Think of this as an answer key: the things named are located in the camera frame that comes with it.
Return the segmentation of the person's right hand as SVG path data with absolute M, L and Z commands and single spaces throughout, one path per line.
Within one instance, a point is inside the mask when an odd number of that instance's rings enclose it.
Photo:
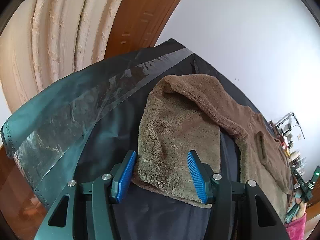
M 297 213 L 292 217 L 292 219 L 291 219 L 292 221 L 295 221 L 297 219 L 302 218 L 305 214 L 305 211 L 306 211 L 306 203 L 304 201 L 302 201 L 301 198 L 295 198 L 294 203 L 299 206 L 299 209 L 298 209 Z

